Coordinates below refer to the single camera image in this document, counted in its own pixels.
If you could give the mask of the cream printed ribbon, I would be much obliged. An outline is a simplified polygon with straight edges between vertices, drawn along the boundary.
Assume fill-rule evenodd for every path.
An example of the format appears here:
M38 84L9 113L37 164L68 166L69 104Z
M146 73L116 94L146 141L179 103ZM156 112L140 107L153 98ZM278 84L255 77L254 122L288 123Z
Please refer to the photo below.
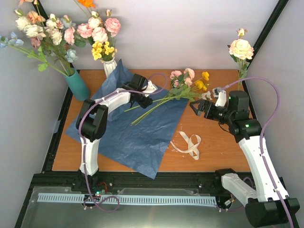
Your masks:
M179 149L172 141L170 141L170 144L175 149L175 151L189 154L194 160L199 160L200 158L200 151L198 149L198 146L201 143L201 137L197 134L193 134L190 137L186 135L185 132L179 131L180 136L184 139L184 141L187 143L188 148L186 150ZM192 138L196 138L196 143L192 142Z

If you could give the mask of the peach rose stem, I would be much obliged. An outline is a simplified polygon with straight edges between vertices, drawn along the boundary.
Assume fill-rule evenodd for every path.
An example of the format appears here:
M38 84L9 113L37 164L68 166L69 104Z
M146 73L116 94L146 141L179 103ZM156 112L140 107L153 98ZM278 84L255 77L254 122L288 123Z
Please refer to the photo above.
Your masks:
M247 70L254 55L254 48L244 39L247 30L239 28L237 31L238 38L228 45L229 55L238 64L238 78L244 79L247 76Z

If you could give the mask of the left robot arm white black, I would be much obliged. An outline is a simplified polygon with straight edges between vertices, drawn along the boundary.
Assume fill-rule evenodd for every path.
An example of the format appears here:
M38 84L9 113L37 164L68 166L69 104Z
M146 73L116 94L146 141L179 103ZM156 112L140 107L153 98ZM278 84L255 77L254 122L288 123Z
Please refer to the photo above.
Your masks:
M146 108L152 104L149 95L156 91L157 86L149 80L146 86L140 86L138 89L132 88L129 83L102 98L84 101L76 128L82 149L79 169L86 175L82 185L88 191L96 190L99 185L99 179L94 175L98 171L98 146L106 131L108 115L127 103L137 102L141 107Z

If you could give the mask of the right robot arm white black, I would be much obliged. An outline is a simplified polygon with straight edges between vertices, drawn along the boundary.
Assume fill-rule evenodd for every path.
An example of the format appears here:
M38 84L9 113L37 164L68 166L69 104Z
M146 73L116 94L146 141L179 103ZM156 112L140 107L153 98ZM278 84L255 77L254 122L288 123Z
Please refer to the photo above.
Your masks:
M221 169L221 186L231 192L244 206L249 223L255 227L289 223L299 227L296 213L300 208L278 178L271 163L266 141L261 136L258 120L250 118L249 102L230 98L226 107L200 99L190 103L197 116L227 124L229 132L243 151L255 183L255 188L242 181L232 169Z

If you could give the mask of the pink yellow flower bouquet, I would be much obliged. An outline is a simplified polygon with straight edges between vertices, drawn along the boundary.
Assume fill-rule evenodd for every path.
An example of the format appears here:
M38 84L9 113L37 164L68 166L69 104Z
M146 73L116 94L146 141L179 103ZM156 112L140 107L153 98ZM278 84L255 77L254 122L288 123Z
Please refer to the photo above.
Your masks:
M211 92L208 90L209 72L207 71L202 72L199 79L195 79L195 72L191 68L186 68L183 72L175 70L171 72L170 80L171 89L167 95L158 99L154 107L135 119L131 125L139 124L156 108L171 100L181 100L183 98L190 101L194 101L196 98L212 100Z

